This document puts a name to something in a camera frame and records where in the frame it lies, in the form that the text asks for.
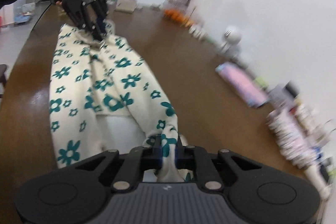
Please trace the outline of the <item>orange fruits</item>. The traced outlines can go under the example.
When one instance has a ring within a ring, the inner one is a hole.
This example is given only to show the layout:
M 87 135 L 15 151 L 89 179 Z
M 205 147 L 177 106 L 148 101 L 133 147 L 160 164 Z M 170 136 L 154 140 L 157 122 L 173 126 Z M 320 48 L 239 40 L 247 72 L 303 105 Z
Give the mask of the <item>orange fruits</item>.
M 195 22 L 190 19 L 189 16 L 186 16 L 185 14 L 175 9 L 165 9 L 163 11 L 163 17 L 176 24 L 180 24 L 185 28 L 191 27 L 193 24 L 195 24 Z

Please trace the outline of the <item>pile of white clutter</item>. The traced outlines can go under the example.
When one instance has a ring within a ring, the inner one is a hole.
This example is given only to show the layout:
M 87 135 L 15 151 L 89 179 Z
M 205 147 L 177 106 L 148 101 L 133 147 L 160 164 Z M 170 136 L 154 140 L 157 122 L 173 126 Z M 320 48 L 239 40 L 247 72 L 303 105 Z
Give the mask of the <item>pile of white clutter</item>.
M 266 118 L 280 154 L 303 170 L 323 200 L 328 200 L 335 179 L 335 121 L 296 100 L 272 99 Z

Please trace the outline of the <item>white tissue box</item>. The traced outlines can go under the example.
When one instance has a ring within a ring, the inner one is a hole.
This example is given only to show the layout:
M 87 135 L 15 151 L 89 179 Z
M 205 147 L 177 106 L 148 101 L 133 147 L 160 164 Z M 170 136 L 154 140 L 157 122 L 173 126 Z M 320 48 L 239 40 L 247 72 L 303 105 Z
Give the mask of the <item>white tissue box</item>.
M 137 7 L 136 0 L 117 0 L 115 10 L 131 14 L 135 11 L 136 7 Z

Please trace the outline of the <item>white small cups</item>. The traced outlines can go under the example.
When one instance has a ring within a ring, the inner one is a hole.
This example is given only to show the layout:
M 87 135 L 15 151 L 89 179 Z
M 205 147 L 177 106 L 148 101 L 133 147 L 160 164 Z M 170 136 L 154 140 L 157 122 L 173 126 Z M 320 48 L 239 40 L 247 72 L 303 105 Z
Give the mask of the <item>white small cups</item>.
M 189 34 L 198 40 L 204 40 L 207 37 L 207 32 L 205 29 L 198 24 L 193 24 L 189 28 Z

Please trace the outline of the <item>green small box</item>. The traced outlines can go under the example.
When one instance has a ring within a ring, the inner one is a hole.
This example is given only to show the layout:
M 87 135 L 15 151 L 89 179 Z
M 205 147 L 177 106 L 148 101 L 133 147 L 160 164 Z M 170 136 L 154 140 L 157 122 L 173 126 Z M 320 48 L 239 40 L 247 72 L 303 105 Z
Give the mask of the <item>green small box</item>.
M 262 77 L 256 77 L 254 79 L 255 84 L 257 84 L 262 90 L 268 90 L 269 85 Z

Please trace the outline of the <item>grey storage box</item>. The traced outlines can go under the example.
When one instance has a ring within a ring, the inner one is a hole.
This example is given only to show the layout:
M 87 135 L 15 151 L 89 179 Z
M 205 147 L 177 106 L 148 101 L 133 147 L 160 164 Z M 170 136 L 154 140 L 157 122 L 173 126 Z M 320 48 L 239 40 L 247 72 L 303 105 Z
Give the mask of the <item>grey storage box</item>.
M 286 85 L 277 85 L 268 91 L 270 103 L 276 110 L 295 108 L 298 95 L 299 91 L 291 81 Z

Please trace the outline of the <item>pink blue garment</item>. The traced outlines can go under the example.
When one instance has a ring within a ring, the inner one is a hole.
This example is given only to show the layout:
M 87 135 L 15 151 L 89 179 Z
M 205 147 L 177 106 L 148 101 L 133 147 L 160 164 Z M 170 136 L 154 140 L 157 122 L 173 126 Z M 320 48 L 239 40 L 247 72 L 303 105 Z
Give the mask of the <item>pink blue garment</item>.
M 269 102 L 267 94 L 236 64 L 225 62 L 215 71 L 249 107 L 259 108 Z

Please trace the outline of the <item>white teal flower garment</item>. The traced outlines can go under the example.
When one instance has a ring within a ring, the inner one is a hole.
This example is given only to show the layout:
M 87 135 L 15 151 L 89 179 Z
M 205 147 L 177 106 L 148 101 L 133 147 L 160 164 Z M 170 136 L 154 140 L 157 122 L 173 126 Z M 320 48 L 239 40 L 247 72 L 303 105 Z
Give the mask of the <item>white teal flower garment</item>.
M 160 182 L 189 182 L 193 173 L 175 165 L 178 117 L 146 61 L 114 24 L 105 23 L 107 37 L 64 24 L 58 34 L 50 76 L 50 129 L 59 168 L 116 148 L 125 136 L 121 121 L 132 121 L 152 147 L 161 138 Z

